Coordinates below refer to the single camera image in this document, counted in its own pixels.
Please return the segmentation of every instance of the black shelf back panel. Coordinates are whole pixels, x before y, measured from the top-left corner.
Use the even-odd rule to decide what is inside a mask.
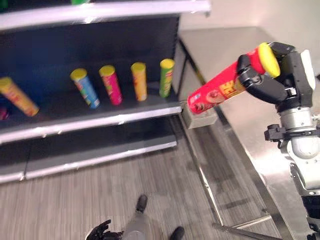
[[[162,16],[0,32],[0,77],[36,102],[75,91],[76,68],[87,70],[95,88],[104,87],[98,71],[106,64],[115,66],[120,86],[132,84],[134,62],[146,63],[148,82],[159,81],[160,61],[175,54],[178,24],[178,16]]]

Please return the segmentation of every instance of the can lid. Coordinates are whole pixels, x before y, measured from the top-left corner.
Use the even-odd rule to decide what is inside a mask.
[[[174,65],[175,65],[175,61],[170,58],[163,59],[160,62],[160,67],[163,69],[172,69]]]
[[[80,79],[83,79],[85,76],[87,76],[87,71],[84,68],[77,68],[73,70],[70,74],[70,78],[73,81],[79,81]]]
[[[263,42],[258,47],[259,60],[264,70],[273,78],[280,75],[280,67],[278,61],[272,52],[271,47]]]
[[[116,71],[115,67],[112,65],[105,65],[99,70],[100,76],[111,76]]]
[[[5,76],[0,78],[0,92],[6,89],[12,83],[11,77]]]
[[[131,65],[131,70],[132,71],[144,71],[146,69],[146,64],[143,62],[135,62],[134,64]]]

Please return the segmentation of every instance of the gray carpet floor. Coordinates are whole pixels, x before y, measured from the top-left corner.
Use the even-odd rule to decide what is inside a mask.
[[[145,213],[163,239],[184,226],[184,239],[246,239],[212,227],[216,222],[183,131],[173,119],[178,146],[77,171],[0,185],[0,231],[4,240],[84,240],[106,219],[121,231],[141,193]],[[228,225],[261,217],[265,208],[223,137],[221,123],[190,130],[200,163]],[[272,220],[250,231],[279,236]]]

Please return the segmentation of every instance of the blue pringles can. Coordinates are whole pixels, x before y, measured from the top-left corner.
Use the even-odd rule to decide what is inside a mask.
[[[72,71],[70,78],[79,89],[83,99],[89,105],[89,107],[96,109],[100,105],[100,101],[87,76],[87,71],[83,68],[77,68]]]

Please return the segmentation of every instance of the person's foot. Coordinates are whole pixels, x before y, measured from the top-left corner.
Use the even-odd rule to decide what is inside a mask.
[[[170,240],[181,240],[185,235],[185,229],[182,226],[178,226],[170,236]]]
[[[145,194],[140,195],[138,202],[136,203],[135,210],[140,213],[144,213],[147,207],[148,197]]]

